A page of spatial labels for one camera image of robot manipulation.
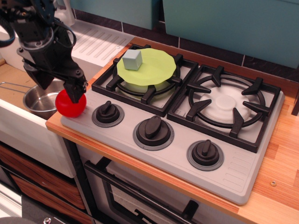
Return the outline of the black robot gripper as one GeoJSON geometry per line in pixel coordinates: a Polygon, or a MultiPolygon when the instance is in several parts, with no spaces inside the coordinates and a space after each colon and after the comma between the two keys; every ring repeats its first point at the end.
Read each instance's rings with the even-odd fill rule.
{"type": "Polygon", "coordinates": [[[86,93],[87,81],[83,70],[73,61],[71,51],[76,37],[69,35],[47,35],[44,39],[19,36],[24,69],[31,79],[43,90],[54,78],[65,81],[64,89],[72,103],[78,103],[86,93]]]}

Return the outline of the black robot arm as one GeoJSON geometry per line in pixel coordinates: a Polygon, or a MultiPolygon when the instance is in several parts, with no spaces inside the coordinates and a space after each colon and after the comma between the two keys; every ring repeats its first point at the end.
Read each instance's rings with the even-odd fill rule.
{"type": "Polygon", "coordinates": [[[15,39],[20,47],[23,67],[33,81],[44,90],[57,78],[73,103],[78,103],[88,86],[83,70],[73,61],[76,44],[74,32],[55,17],[52,0],[2,0],[0,26],[8,38],[0,41],[2,48],[15,39]]]}

